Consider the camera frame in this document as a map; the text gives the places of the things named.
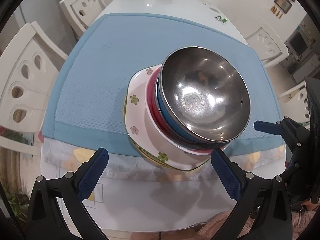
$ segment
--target floral pattern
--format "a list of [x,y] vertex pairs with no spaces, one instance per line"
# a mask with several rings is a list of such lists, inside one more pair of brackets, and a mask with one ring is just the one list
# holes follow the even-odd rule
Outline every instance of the floral pattern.
[[159,156],[157,157],[160,161],[165,162],[168,161],[169,158],[167,157],[167,155],[165,153],[158,153]]
[[147,71],[147,75],[151,75],[153,73],[153,69],[151,67],[146,69],[146,71]]
[[134,133],[134,134],[138,134],[138,132],[139,132],[139,129],[136,128],[135,126],[130,127],[130,130],[131,130],[131,132]]
[[131,99],[131,103],[133,103],[135,106],[138,104],[139,102],[139,98],[137,98],[136,95],[132,95],[130,96],[130,99]]

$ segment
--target kitchen cabinet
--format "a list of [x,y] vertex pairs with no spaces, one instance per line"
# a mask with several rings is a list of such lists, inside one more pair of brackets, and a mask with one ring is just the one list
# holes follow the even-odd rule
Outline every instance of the kitchen cabinet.
[[318,66],[320,61],[316,54],[307,59],[304,63],[301,64],[301,67],[297,69],[296,72],[292,74],[294,80],[297,84],[304,80],[304,77],[310,75]]

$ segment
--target dining table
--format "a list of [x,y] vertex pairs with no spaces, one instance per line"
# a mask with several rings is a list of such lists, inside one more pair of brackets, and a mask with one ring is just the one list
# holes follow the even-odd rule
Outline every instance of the dining table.
[[[65,61],[42,127],[41,174],[46,179],[75,171],[99,147],[108,150],[109,164],[83,201],[100,228],[179,230],[205,223],[236,204],[210,162],[192,171],[161,167],[132,145],[124,127],[131,77],[185,46],[222,55],[248,86],[251,117],[244,133],[226,149],[230,159],[269,179],[285,169],[282,139],[253,129],[257,119],[281,119],[268,74],[219,8],[199,0],[113,0]],[[70,219],[63,201],[58,203]]]

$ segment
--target white chair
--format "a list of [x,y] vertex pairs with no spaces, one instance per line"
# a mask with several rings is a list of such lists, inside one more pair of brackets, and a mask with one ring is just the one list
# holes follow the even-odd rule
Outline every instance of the white chair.
[[298,90],[297,93],[287,103],[279,102],[282,115],[283,117],[290,117],[292,120],[295,120],[299,123],[310,122],[308,96],[305,81],[282,93],[278,96],[278,99],[288,96],[296,90]]
[[[40,130],[57,67],[67,57],[37,22],[19,30],[0,57],[0,126],[19,132]],[[36,147],[2,136],[0,146],[38,154]]]
[[289,56],[288,48],[278,34],[261,18],[260,28],[245,38],[265,67],[272,67]]
[[79,38],[106,7],[103,0],[61,0],[60,6]]

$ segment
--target green flower print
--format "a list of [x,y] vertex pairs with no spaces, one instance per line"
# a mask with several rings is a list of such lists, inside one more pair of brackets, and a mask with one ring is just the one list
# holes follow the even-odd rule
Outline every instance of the green flower print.
[[131,103],[133,103],[135,106],[138,104],[139,102],[139,98],[137,98],[136,95],[132,95],[130,96],[130,99],[131,99]]
[[157,158],[162,162],[165,162],[165,161],[169,160],[165,153],[159,153],[159,156]]

